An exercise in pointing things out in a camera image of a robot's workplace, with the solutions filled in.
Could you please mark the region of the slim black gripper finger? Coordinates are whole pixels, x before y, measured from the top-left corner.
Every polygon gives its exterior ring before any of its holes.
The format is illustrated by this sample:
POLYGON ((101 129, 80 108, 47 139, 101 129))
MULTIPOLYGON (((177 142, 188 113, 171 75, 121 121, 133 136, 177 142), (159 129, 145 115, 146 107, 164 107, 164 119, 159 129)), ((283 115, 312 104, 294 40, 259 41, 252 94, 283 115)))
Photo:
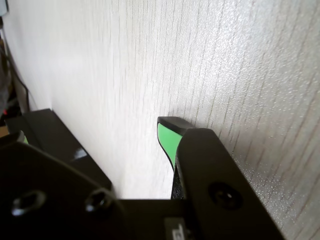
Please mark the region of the slim black gripper finger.
POLYGON ((158 142, 178 173, 202 240, 281 240, 283 235, 215 132, 174 116, 157 119, 158 142))

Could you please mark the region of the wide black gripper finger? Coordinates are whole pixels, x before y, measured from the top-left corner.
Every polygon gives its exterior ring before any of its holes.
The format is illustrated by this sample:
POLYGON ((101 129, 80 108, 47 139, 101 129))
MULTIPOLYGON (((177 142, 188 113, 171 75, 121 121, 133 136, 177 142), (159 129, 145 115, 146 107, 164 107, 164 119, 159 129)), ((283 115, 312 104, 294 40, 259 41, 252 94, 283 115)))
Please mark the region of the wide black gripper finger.
POLYGON ((109 190, 14 133, 0 139, 0 237, 128 240, 130 233, 109 190))

